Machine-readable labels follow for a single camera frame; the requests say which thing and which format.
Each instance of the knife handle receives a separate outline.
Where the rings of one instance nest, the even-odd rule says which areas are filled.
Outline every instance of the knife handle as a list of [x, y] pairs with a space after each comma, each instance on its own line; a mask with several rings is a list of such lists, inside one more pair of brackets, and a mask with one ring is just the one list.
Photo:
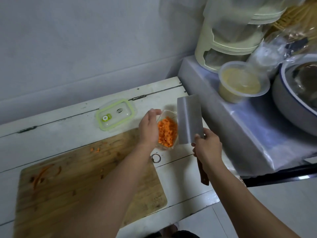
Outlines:
[[203, 164], [200, 162], [200, 160], [197, 158], [197, 163], [198, 163], [198, 169], [199, 169], [199, 173], [200, 173], [200, 182], [204, 185], [209, 185], [209, 179], [208, 176], [206, 174], [206, 172], [204, 172], [203, 170]]

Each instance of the ring pull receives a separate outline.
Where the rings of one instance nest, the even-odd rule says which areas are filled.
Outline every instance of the ring pull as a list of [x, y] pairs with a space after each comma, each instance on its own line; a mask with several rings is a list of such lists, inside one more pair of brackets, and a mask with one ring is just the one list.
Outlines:
[[[159, 160], [158, 160], [157, 162], [155, 162], [154, 159], [153, 159], [153, 156], [154, 156], [154, 155], [159, 156]], [[153, 163], [160, 163], [160, 161], [161, 161], [161, 156], [160, 156], [159, 154], [153, 154], [153, 155], [151, 155], [151, 159], [152, 159]]]

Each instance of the forearm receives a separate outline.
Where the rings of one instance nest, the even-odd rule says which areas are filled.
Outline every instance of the forearm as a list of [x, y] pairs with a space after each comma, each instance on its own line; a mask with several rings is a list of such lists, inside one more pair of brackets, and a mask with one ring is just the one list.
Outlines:
[[59, 237], [116, 237], [151, 151], [147, 146], [137, 145], [95, 187]]
[[206, 169], [240, 238], [299, 237], [261, 204], [223, 163]]

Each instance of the container of diced carrots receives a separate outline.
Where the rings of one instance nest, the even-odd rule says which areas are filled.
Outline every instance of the container of diced carrots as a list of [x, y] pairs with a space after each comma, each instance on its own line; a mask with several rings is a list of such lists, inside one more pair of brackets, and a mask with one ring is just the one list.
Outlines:
[[157, 120], [158, 148], [166, 150], [174, 148], [178, 140], [177, 113], [164, 110]]

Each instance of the gray wall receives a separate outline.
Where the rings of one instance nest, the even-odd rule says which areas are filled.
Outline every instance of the gray wall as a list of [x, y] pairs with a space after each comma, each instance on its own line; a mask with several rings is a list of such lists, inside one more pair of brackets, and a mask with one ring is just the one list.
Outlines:
[[0, 124], [163, 80], [205, 0], [0, 0]]

